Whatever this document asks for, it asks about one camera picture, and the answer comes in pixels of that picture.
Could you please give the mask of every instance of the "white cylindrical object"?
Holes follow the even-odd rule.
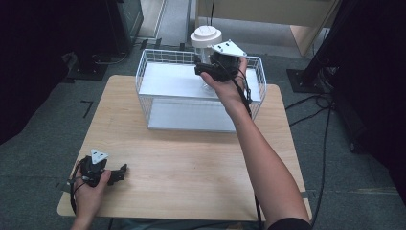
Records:
[[[203,63],[210,63],[210,55],[213,53],[212,45],[219,44],[221,41],[221,31],[212,26],[201,26],[191,34],[194,52]]]
[[[191,34],[191,42],[194,48],[208,48],[221,43],[221,31],[212,26],[201,26]]]

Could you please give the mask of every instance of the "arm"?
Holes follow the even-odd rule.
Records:
[[[107,186],[110,175],[111,171],[104,171],[101,175],[101,180],[98,186],[96,186],[95,188],[92,188],[87,184],[80,186],[83,183],[83,180],[76,180],[75,189],[78,188],[75,192],[77,216],[72,225],[72,230],[82,230],[90,228],[93,218],[96,216],[101,207],[104,189]],[[78,170],[78,176],[81,176],[80,168]]]
[[[246,68],[247,60],[242,57],[241,72],[245,74]],[[248,174],[266,218],[266,227],[285,218],[308,221],[295,180],[248,115],[234,84],[230,80],[214,81],[207,73],[202,73],[201,77],[215,90],[236,127]],[[243,85],[242,78],[236,78],[236,81]]]

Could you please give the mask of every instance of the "wooden table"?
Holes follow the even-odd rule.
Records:
[[[268,85],[256,124],[305,191],[278,86]],[[257,219],[237,136],[147,129],[134,77],[109,79],[78,159],[91,149],[110,154],[109,170],[129,167],[125,180],[107,187],[100,217]],[[69,194],[62,195],[57,211],[74,215]]]

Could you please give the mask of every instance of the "hand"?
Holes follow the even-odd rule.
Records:
[[[77,216],[72,229],[88,229],[92,223],[93,218],[98,213],[104,189],[110,179],[111,171],[106,170],[101,175],[98,186],[92,188],[87,184],[83,184],[83,180],[78,178],[74,185],[75,199],[77,203]],[[77,176],[81,176],[80,167]]]
[[[239,71],[236,76],[236,82],[239,87],[244,90],[244,76],[246,75],[248,61],[245,57],[240,57]],[[244,104],[241,97],[238,94],[236,86],[231,80],[225,82],[219,82],[213,80],[213,78],[206,72],[203,72],[200,75],[204,82],[206,82],[211,88],[214,89],[220,101],[223,103],[226,108],[227,113],[230,116],[233,116],[237,111],[240,111],[241,108],[245,110]]]

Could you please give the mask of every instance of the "hand-mounted device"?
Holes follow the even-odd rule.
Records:
[[[91,187],[96,187],[102,177],[104,172],[105,164],[107,163],[108,154],[92,149],[91,156],[86,155],[83,159],[79,161],[76,165],[72,179],[69,180],[70,184],[70,194],[71,194],[71,205],[74,212],[76,212],[76,202],[75,202],[75,192],[80,186],[88,184]],[[77,177],[78,169],[80,167],[81,177]],[[110,179],[107,182],[107,185],[113,185],[115,182],[124,180],[124,174],[127,170],[127,165],[124,164],[120,167],[119,170],[111,171]],[[81,178],[83,183],[78,185],[74,190],[75,181]]]
[[[200,75],[208,73],[215,81],[228,81],[234,79],[239,70],[239,57],[246,57],[247,54],[239,49],[232,41],[226,41],[213,45],[213,54],[210,55],[210,63],[202,63],[198,56],[194,57],[194,73]]]

